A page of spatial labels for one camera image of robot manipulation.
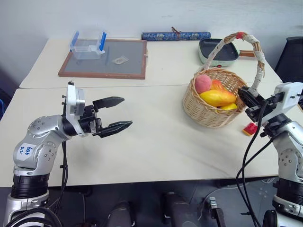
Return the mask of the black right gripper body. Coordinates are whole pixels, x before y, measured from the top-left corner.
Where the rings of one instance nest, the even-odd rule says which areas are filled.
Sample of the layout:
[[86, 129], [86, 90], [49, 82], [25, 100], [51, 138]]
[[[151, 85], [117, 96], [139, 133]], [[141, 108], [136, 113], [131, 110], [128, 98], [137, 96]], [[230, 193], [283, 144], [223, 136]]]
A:
[[271, 97], [265, 99], [260, 103], [259, 106], [251, 107], [245, 110], [247, 116], [253, 121], [257, 122], [259, 118], [259, 114], [261, 113], [262, 106], [265, 102], [267, 105], [263, 112], [263, 117], [273, 112], [276, 109], [277, 103], [281, 102], [284, 98], [284, 92], [279, 92], [277, 94], [272, 95]]

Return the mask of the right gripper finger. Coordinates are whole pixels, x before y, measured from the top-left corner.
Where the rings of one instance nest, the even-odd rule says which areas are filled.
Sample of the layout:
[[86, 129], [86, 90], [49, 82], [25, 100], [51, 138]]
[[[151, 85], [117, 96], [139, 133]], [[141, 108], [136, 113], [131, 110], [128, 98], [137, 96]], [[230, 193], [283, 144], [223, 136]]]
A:
[[258, 101], [258, 99], [256, 97], [254, 97], [253, 94], [251, 94], [247, 88], [239, 88], [238, 95], [239, 95], [239, 98], [241, 99], [241, 101], [248, 108], [260, 105], [260, 102]]
[[254, 91], [250, 90], [249, 87], [241, 87], [241, 88], [247, 88], [248, 91], [249, 91], [251, 94], [253, 94], [253, 96], [256, 97], [260, 103], [264, 100], [264, 98], [263, 98], [258, 92], [254, 92]]

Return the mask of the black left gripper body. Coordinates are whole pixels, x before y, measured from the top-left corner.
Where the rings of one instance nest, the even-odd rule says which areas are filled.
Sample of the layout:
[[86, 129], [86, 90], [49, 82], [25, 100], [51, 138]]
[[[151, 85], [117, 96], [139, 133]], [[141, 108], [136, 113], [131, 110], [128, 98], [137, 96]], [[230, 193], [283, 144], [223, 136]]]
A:
[[101, 136], [102, 122], [98, 118], [97, 112], [98, 108], [96, 105], [85, 106], [83, 115], [79, 119], [79, 124], [84, 133]]

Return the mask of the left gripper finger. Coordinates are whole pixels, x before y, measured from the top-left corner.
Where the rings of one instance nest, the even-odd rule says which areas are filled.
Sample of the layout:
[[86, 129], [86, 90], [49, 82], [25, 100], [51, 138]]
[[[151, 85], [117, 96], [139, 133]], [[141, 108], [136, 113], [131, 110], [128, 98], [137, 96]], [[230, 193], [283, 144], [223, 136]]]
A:
[[100, 130], [99, 137], [104, 138], [117, 134], [127, 129], [132, 123], [133, 121], [120, 121], [120, 122], [109, 124], [107, 127], [102, 128]]
[[113, 106], [116, 106], [123, 102], [125, 99], [122, 97], [117, 97], [117, 96], [112, 96], [112, 97], [107, 97], [107, 98], [102, 98], [99, 100], [93, 101], [93, 106], [95, 111], [98, 111], [99, 109], [102, 108], [110, 108]]

